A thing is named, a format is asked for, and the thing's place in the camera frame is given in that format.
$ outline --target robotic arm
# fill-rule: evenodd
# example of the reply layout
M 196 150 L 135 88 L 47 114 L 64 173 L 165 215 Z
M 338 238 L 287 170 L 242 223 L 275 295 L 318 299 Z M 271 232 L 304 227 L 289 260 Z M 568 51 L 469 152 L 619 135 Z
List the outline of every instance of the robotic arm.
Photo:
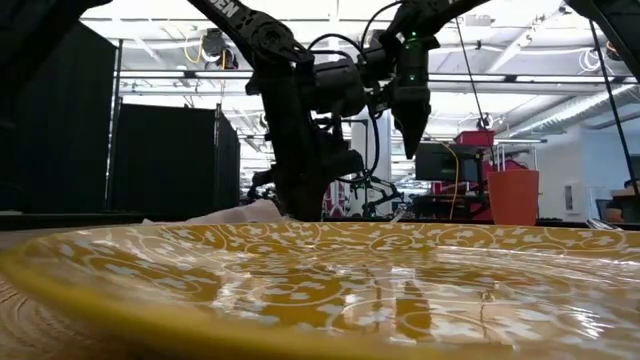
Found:
M 262 95 L 277 164 L 263 182 L 274 182 L 284 210 L 298 220 L 320 219 L 328 185 L 364 170 L 362 157 L 342 139 L 341 117 L 391 109 L 412 158 L 431 112 L 428 51 L 439 46 L 435 34 L 450 20 L 489 0 L 406 0 L 389 28 L 352 59 L 314 64 L 313 52 L 295 41 L 291 30 L 238 0 L 188 0 L 237 45 L 254 68 L 247 85 Z M 62 39 L 88 8 L 110 0 L 57 0 L 39 25 L 0 67 L 0 95 L 11 96 L 28 81 L 36 61 Z M 596 21 L 640 78 L 640 38 L 634 36 L 637 0 L 568 0 L 578 13 Z M 391 79 L 381 89 L 379 81 Z M 334 133 L 320 129 L 310 115 L 332 114 Z

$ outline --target ceiling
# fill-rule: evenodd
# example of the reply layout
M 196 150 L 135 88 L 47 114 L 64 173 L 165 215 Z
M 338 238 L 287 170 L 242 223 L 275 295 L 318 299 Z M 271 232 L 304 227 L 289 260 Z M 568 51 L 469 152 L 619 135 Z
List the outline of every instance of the ceiling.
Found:
M 371 15 L 391 1 L 242 2 L 281 20 L 300 43 L 307 45 L 329 32 L 359 39 Z M 459 20 L 471 71 L 474 74 L 599 75 L 598 61 L 589 53 L 593 48 L 589 22 L 570 9 L 560 11 L 560 5 L 559 0 L 493 0 L 465 14 Z M 393 10 L 383 13 L 372 29 L 386 28 L 394 13 Z M 202 70 L 204 60 L 196 63 L 191 60 L 197 58 L 201 35 L 207 28 L 215 27 L 186 0 L 114 0 L 109 5 L 87 11 L 82 21 L 114 43 L 124 39 L 124 70 Z M 602 33 L 598 31 L 598 35 L 601 43 L 606 43 Z M 429 72 L 466 74 L 467 66 L 455 23 L 447 24 L 437 38 L 441 48 L 430 52 Z M 356 54 L 340 40 L 321 42 L 318 48 Z M 317 62 L 330 60 L 329 56 L 319 56 Z M 241 57 L 239 63 L 240 70 L 250 74 L 250 66 Z M 606 64 L 615 75 L 629 73 L 622 62 L 607 60 Z M 260 134 L 264 132 L 260 124 L 262 103 L 259 97 L 244 95 L 245 84 L 246 80 L 126 79 L 122 81 L 121 91 L 126 102 L 167 106 L 189 103 L 203 108 L 214 108 L 221 102 L 225 114 L 241 134 Z M 433 91 L 433 113 L 427 128 L 430 134 L 455 135 L 462 130 L 475 129 L 479 112 L 476 99 L 468 84 L 458 85 L 430 85 Z M 591 84 L 573 87 L 567 84 L 478 84 L 478 100 L 482 112 L 495 119 L 494 128 L 503 132 L 576 95 L 588 97 L 603 90 L 602 85 Z M 173 96 L 150 95 L 153 93 Z M 269 146 L 260 140 L 244 144 L 242 156 L 246 173 L 268 167 L 272 157 L 269 152 Z M 398 176 L 409 171 L 396 171 L 394 167 Z

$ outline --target computer monitor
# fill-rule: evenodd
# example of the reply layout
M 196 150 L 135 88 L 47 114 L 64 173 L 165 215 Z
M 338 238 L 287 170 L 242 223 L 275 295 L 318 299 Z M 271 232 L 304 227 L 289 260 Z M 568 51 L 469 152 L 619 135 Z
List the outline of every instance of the computer monitor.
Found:
M 458 181 L 478 182 L 479 160 L 474 146 L 450 145 L 458 156 Z M 416 180 L 456 181 L 456 160 L 442 144 L 420 144 L 416 153 Z

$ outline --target black partition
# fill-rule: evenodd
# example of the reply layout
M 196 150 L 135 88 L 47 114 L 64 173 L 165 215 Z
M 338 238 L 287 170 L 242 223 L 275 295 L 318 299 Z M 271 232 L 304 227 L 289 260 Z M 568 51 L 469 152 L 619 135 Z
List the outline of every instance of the black partition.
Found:
M 110 210 L 183 218 L 237 206 L 239 144 L 217 111 L 122 105 Z
M 17 97 L 1 99 L 0 211 L 103 209 L 115 54 L 78 23 Z

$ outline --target decorative plate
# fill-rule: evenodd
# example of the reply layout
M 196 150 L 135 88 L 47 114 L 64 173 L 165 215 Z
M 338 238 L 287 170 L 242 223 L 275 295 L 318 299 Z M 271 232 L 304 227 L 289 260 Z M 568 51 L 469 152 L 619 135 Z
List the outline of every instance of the decorative plate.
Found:
M 640 233 L 384 223 L 140 226 L 0 254 L 69 316 L 200 358 L 637 358 Z

